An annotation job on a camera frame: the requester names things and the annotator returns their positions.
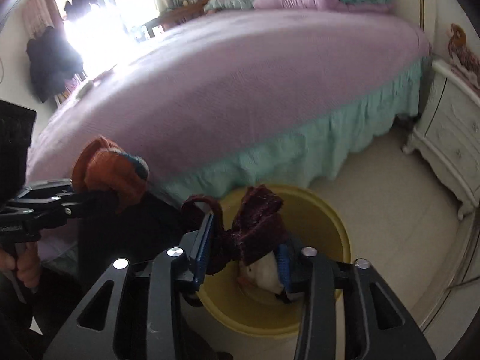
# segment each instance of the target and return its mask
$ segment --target nightstand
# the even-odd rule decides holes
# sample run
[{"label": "nightstand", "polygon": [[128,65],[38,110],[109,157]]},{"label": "nightstand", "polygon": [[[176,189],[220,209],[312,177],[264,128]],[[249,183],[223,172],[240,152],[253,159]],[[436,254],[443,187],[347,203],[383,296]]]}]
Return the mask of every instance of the nightstand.
[{"label": "nightstand", "polygon": [[445,61],[435,60],[432,67],[435,76],[425,111],[402,150],[420,151],[462,201],[462,220],[480,200],[480,97]]}]

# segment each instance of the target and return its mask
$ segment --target nightstand leg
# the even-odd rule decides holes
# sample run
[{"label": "nightstand leg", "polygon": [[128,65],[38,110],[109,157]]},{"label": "nightstand leg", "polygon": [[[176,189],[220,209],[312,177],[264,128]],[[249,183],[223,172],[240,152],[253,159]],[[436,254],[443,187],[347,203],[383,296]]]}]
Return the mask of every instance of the nightstand leg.
[{"label": "nightstand leg", "polygon": [[463,218],[465,217],[465,215],[471,214],[474,210],[475,208],[473,207],[472,204],[468,204],[468,203],[462,204],[462,206],[458,210],[458,215],[457,215],[458,220],[463,221]]},{"label": "nightstand leg", "polygon": [[402,147],[402,151],[404,152],[404,154],[412,154],[413,151],[415,150],[415,147],[413,145],[413,142],[412,142],[412,134],[409,135],[409,139],[406,141],[405,145],[403,145]]}]

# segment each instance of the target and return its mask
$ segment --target pink curtain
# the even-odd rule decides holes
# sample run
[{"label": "pink curtain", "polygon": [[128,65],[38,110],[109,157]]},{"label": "pink curtain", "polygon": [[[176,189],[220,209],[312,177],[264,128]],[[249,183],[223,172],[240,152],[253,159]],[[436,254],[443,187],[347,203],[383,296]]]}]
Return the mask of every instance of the pink curtain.
[{"label": "pink curtain", "polygon": [[32,39],[43,34],[48,26],[53,27],[45,0],[28,0],[22,11],[22,18],[25,29]]}]

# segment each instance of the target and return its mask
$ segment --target wooden desk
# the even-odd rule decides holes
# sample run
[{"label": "wooden desk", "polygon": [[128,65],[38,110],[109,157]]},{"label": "wooden desk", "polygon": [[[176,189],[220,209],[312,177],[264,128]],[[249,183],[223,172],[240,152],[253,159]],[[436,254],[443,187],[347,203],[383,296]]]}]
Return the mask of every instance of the wooden desk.
[{"label": "wooden desk", "polygon": [[186,23],[189,20],[200,17],[204,14],[203,7],[208,3],[208,0],[201,0],[195,4],[190,4],[185,7],[178,7],[171,11],[163,12],[159,17],[145,23],[150,38],[154,38],[155,34],[153,28],[162,27],[164,31],[170,30],[180,24]]}]

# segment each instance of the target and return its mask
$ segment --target green bed skirt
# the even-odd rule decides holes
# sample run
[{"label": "green bed skirt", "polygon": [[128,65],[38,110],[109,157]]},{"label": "green bed skirt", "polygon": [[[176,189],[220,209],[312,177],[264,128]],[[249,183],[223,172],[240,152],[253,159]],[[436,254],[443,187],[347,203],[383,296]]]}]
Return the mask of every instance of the green bed skirt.
[{"label": "green bed skirt", "polygon": [[231,190],[260,183],[306,188],[319,176],[334,179],[350,152],[360,152],[387,133],[396,115],[418,113],[421,58],[380,89],[328,115],[211,163],[151,192],[180,205],[193,194],[222,198]]}]

